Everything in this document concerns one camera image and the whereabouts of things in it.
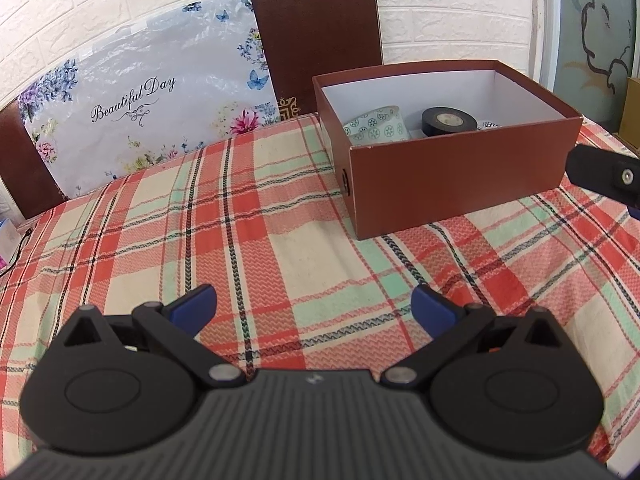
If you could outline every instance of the floral plastic sheet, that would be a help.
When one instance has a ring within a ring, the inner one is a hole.
[[[202,0],[123,28],[18,106],[67,196],[278,120],[251,0]]]

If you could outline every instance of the silver screw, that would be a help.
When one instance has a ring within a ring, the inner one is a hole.
[[[394,384],[409,384],[415,381],[418,374],[406,366],[394,366],[385,373],[386,380]]]
[[[209,377],[214,381],[233,381],[242,374],[242,370],[229,363],[212,366],[209,369]]]
[[[622,172],[622,182],[627,186],[634,181],[634,172],[631,170],[625,170]]]

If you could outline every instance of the brown cardboard box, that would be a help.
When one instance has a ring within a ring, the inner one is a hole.
[[[630,77],[627,81],[625,110],[617,136],[637,153],[640,149],[640,79]]]
[[[493,60],[382,65],[313,78],[322,140],[358,239],[407,229],[557,187],[582,116]],[[342,124],[398,105],[418,138],[353,146]],[[425,108],[449,106],[502,127],[420,133]]]

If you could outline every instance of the plaid tablecloth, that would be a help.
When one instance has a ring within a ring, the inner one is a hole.
[[[622,149],[593,124],[580,141]],[[4,471],[32,450],[18,416],[24,381],[78,304],[124,314],[205,282],[218,312],[199,339],[247,370],[379,373],[429,341],[410,313],[420,280],[502,314],[541,304],[605,393],[592,453],[606,459],[640,418],[640,222],[567,181],[359,242],[306,116],[117,180],[32,224],[0,279]]]

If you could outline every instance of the brown board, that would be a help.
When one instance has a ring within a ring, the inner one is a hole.
[[[316,111],[312,76],[382,63],[376,0],[252,1],[283,119]],[[25,218],[66,200],[16,101],[0,110],[0,177]]]

